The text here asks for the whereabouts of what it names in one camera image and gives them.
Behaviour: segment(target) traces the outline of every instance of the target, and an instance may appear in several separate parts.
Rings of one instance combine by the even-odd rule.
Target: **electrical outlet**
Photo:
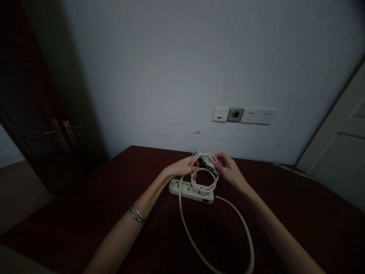
[[[228,116],[228,107],[214,107],[212,121],[226,122]]]
[[[276,110],[245,108],[241,123],[270,125],[276,115]]]
[[[237,122],[241,121],[243,115],[243,108],[229,108],[227,122]]]

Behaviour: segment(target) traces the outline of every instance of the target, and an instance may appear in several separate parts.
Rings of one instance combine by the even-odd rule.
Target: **silver bracelet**
[[[138,210],[137,206],[135,203],[132,204],[132,207],[134,209],[134,211],[137,213],[138,217],[140,218],[140,220],[142,221],[142,223],[144,223],[146,221],[146,219],[143,217],[143,215],[140,213],[140,211]]]
[[[139,219],[136,215],[134,215],[134,213],[132,212],[132,206],[129,207],[128,211],[131,214],[131,216],[133,217],[133,219],[135,219],[136,221],[138,221],[140,223],[144,223],[146,221],[146,219],[144,219],[142,215],[141,216],[142,216],[143,219],[142,218]]]

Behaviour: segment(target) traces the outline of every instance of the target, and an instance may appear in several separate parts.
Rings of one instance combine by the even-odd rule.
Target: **dark red table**
[[[99,244],[169,164],[191,153],[129,147],[9,230],[8,247],[59,273],[80,273]],[[365,214],[318,182],[271,163],[237,159],[249,184],[328,273],[365,273]],[[198,175],[199,183],[211,178]],[[214,193],[244,216],[255,249],[255,273],[284,273],[284,267],[246,201],[223,179]],[[247,237],[229,205],[183,198],[183,211],[197,246],[219,270],[243,273]],[[123,263],[123,273],[210,273],[195,254],[179,213],[178,196],[167,187]]]

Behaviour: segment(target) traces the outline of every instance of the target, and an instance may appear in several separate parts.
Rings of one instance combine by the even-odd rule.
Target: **door panel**
[[[365,211],[365,64],[300,158],[297,167]]]
[[[0,3],[0,121],[46,188],[61,192],[83,177],[81,150],[53,79],[17,0]]]

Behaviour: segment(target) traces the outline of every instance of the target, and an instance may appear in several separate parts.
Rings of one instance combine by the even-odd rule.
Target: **power cord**
[[[191,162],[191,165],[190,166],[193,166],[194,163],[199,159],[199,158],[202,158],[202,157],[208,157],[208,159],[213,162],[214,161],[218,161],[217,158],[211,154],[211,153],[200,153],[200,154],[197,154],[194,156],[192,162]],[[198,172],[198,171],[207,171],[209,172],[213,179],[214,179],[214,182],[210,185],[210,186],[201,186],[201,187],[198,187],[197,186],[197,183],[193,180],[193,177],[194,175]],[[201,192],[205,192],[205,193],[209,193],[209,192],[212,192],[216,186],[217,186],[217,181],[219,179],[219,174],[217,174],[217,176],[215,176],[215,174],[211,171],[211,169],[206,169],[206,168],[200,168],[198,171],[195,171],[193,173],[191,173],[191,185],[192,187],[197,190],[197,191],[201,191]],[[179,205],[180,205],[180,215],[181,215],[181,219],[182,219],[182,223],[184,225],[184,228],[185,228],[185,231],[186,231],[186,234],[191,242],[191,244],[193,245],[193,248],[195,249],[195,251],[198,253],[198,256],[201,258],[201,260],[205,263],[205,265],[213,272],[213,273],[216,273],[216,274],[224,274],[222,272],[220,272],[218,269],[214,268],[205,258],[204,256],[202,255],[202,253],[199,251],[198,247],[195,245],[190,233],[189,233],[189,230],[187,229],[187,226],[186,226],[186,223],[185,223],[185,220],[184,220],[184,215],[183,215],[183,208],[182,208],[182,205],[181,205],[181,183],[183,181],[183,178],[184,176],[181,177],[180,179],[180,182],[179,182]],[[246,230],[246,233],[247,233],[247,238],[248,238],[248,243],[249,243],[249,247],[250,247],[250,262],[249,262],[249,265],[248,265],[248,268],[245,272],[245,274],[251,274],[252,271],[254,270],[254,263],[255,263],[255,258],[254,258],[254,246],[252,244],[252,239],[251,239],[251,235],[250,235],[250,231],[248,230],[248,227],[247,227],[247,224],[246,222],[244,221],[241,213],[238,211],[238,209],[229,201],[227,201],[226,199],[223,199],[221,197],[218,197],[218,196],[215,196],[215,198],[219,199],[219,200],[222,200],[224,202],[226,202],[227,204],[229,204],[231,207],[233,207],[233,209],[237,212],[237,214],[239,215],[242,223],[243,223],[243,226],[244,226],[244,229]]]

